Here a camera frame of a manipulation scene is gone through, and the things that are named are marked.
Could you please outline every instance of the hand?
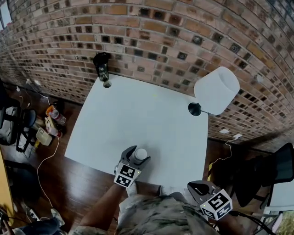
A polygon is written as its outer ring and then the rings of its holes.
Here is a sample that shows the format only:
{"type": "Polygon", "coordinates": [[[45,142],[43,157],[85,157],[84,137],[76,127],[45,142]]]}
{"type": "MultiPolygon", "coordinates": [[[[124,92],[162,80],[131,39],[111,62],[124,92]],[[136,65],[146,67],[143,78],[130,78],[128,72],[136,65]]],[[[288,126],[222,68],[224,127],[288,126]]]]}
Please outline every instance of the hand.
{"type": "Polygon", "coordinates": [[[11,227],[9,226],[8,222],[6,220],[3,220],[3,223],[5,225],[5,228],[7,229],[8,235],[15,235],[11,227]]]}

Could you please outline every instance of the white tabletop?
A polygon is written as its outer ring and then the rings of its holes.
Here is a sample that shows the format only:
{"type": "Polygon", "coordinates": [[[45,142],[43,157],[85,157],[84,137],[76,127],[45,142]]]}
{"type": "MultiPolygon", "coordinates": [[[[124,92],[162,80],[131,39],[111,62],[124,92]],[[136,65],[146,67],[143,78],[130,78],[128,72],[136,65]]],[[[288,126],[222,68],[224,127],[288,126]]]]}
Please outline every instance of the white tabletop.
{"type": "Polygon", "coordinates": [[[151,161],[140,181],[186,187],[202,180],[208,114],[190,114],[194,97],[110,74],[112,86],[97,79],[74,126],[65,156],[113,174],[121,152],[137,145],[151,161]]]}

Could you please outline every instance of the wooden floor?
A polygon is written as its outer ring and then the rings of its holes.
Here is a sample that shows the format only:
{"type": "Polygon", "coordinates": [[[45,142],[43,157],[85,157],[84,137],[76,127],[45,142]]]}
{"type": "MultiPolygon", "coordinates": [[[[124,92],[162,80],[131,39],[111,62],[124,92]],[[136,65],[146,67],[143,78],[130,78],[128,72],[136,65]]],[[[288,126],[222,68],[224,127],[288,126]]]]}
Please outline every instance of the wooden floor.
{"type": "MultiPolygon", "coordinates": [[[[21,91],[24,97],[24,102],[22,107],[26,107],[28,102],[32,103],[32,108],[37,110],[40,116],[45,116],[45,109],[47,107],[46,99],[39,96],[37,93],[30,92],[31,101],[28,98],[24,90],[21,91]]],[[[19,93],[11,92],[10,94],[13,98],[21,100],[18,96],[19,93]]],[[[65,231],[70,231],[74,229],[82,217],[89,211],[91,206],[102,197],[102,195],[109,189],[113,184],[113,176],[107,173],[92,169],[90,167],[84,166],[73,160],[70,160],[64,156],[69,137],[73,130],[74,124],[77,120],[81,106],[73,104],[70,102],[65,102],[65,112],[64,116],[67,118],[67,132],[63,137],[60,138],[60,144],[54,157],[45,161],[40,170],[40,181],[42,183],[43,189],[51,199],[53,207],[57,209],[65,220],[65,225],[63,229],[65,231]]],[[[37,168],[41,161],[49,156],[51,156],[57,146],[58,139],[54,139],[50,146],[40,145],[36,152],[28,148],[25,152],[19,153],[16,151],[15,146],[1,146],[2,154],[5,159],[23,162],[31,164],[34,168],[37,168]]],[[[245,151],[239,146],[232,146],[232,159],[249,159],[254,156],[260,155],[257,151],[245,151]]],[[[226,158],[230,156],[230,149],[224,143],[218,141],[209,140],[207,145],[206,162],[204,169],[204,178],[207,179],[209,163],[215,161],[218,158],[226,158]]],[[[224,167],[225,171],[228,172],[233,169],[233,163],[230,159],[225,161],[218,161],[215,164],[215,168],[224,167]]],[[[214,178],[214,181],[218,182],[221,180],[221,176],[214,178]]],[[[146,195],[156,195],[158,193],[158,185],[149,185],[146,183],[138,183],[138,192],[146,195]]],[[[226,189],[230,189],[230,182],[228,181],[225,185],[226,189]]],[[[268,192],[268,188],[263,188],[260,190],[258,195],[263,196],[268,192]]],[[[259,212],[258,206],[260,202],[252,200],[252,202],[245,208],[241,208],[243,211],[247,212],[259,212]]],[[[240,206],[236,200],[233,198],[234,209],[240,209],[240,206]]],[[[50,205],[45,196],[42,196],[37,203],[30,204],[37,214],[46,217],[50,215],[50,205]]],[[[17,217],[28,222],[24,211],[17,204],[19,212],[17,217]]],[[[240,219],[243,224],[246,234],[250,234],[255,228],[247,219],[240,219]]],[[[20,226],[23,223],[16,221],[14,226],[20,226]]],[[[110,234],[115,231],[116,223],[113,221],[110,234]]]]}

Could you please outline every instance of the hole in table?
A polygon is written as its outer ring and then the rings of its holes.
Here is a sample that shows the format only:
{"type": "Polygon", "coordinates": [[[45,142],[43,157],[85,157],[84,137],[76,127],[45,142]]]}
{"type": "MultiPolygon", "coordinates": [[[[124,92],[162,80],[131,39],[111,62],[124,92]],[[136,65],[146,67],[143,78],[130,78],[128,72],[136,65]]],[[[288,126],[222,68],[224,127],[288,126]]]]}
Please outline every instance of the hole in table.
{"type": "Polygon", "coordinates": [[[111,87],[111,82],[106,81],[106,82],[103,83],[103,86],[104,86],[105,88],[109,88],[109,87],[111,87]]]}

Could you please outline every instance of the lamp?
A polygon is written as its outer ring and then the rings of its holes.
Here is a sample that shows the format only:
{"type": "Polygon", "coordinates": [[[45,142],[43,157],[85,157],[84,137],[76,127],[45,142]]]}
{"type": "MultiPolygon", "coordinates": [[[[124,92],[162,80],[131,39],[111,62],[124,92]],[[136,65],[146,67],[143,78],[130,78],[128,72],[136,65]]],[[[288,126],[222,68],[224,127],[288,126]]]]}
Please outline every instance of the lamp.
{"type": "Polygon", "coordinates": [[[190,103],[189,112],[199,116],[201,111],[221,114],[240,90],[238,79],[228,68],[219,67],[198,80],[194,94],[198,103],[190,103]]]}

